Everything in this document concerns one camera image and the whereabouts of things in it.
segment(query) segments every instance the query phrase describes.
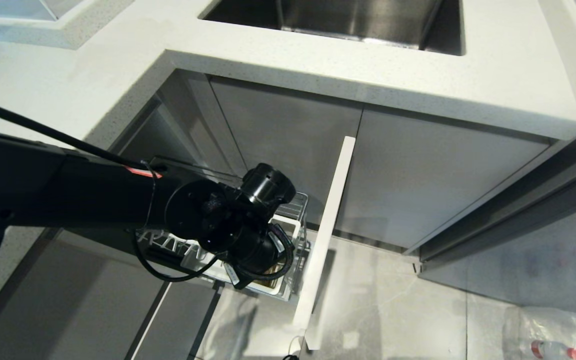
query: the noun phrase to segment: plastic bag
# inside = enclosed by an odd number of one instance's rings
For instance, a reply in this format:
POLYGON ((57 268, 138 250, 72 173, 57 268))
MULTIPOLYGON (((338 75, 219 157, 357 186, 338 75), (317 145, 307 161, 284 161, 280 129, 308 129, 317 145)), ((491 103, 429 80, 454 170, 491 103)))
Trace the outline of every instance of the plastic bag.
POLYGON ((510 308, 505 312, 502 341, 504 360, 576 359, 576 313, 548 307, 510 308))

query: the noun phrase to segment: sink basin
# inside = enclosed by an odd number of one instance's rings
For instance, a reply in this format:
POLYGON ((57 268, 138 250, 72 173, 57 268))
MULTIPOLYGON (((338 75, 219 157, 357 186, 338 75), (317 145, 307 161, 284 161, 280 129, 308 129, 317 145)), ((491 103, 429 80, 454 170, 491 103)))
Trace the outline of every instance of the sink basin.
POLYGON ((460 0, 221 0, 204 20, 463 55, 460 0))

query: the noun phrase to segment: white quartz countertop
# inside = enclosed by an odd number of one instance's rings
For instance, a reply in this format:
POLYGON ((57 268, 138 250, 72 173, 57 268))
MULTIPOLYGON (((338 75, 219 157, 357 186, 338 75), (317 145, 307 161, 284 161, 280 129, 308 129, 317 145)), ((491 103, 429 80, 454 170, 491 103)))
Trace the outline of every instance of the white quartz countertop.
MULTIPOLYGON (((77 50, 0 42, 0 106, 107 148, 179 68, 576 137, 576 94, 539 0, 461 0, 463 56, 198 19, 212 2, 136 0, 77 50)), ((3 120, 0 132, 63 145, 3 120)), ((20 237, 4 240, 0 289, 32 245, 20 237)))

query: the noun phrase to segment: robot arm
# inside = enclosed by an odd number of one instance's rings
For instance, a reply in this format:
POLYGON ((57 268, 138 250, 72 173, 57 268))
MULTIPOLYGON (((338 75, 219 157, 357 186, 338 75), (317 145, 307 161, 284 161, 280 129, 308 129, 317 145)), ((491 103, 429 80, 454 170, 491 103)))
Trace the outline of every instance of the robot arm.
MULTIPOLYGON (((182 180, 145 162, 141 168, 127 166, 134 162, 112 156, 105 156, 110 161, 0 134, 0 244, 4 230, 14 225, 149 228, 198 240, 215 259, 233 266, 242 279, 238 287, 279 278, 290 268, 292 244, 268 222, 279 205, 293 199, 295 187, 272 166, 259 164, 234 188, 198 175, 182 180), (282 270, 264 274, 282 259, 282 270)), ((137 237, 134 245, 146 269, 155 271, 137 237)))

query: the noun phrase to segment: white panel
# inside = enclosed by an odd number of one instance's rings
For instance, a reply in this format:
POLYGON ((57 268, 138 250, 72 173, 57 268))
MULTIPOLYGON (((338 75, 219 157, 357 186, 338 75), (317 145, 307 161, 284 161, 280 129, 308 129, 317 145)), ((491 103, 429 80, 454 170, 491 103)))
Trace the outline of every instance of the white panel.
POLYGON ((330 244, 330 237, 335 227, 335 221, 341 203, 341 196, 346 184, 346 176, 350 168, 350 160, 355 148, 355 138, 346 136, 336 163, 336 170, 326 199, 326 207, 321 217, 321 224, 317 232, 315 244, 308 256, 308 263, 303 273, 303 283, 299 292, 299 303, 295 310, 292 324, 300 329, 308 328, 308 323, 315 306, 317 290, 320 287, 322 271, 330 244))

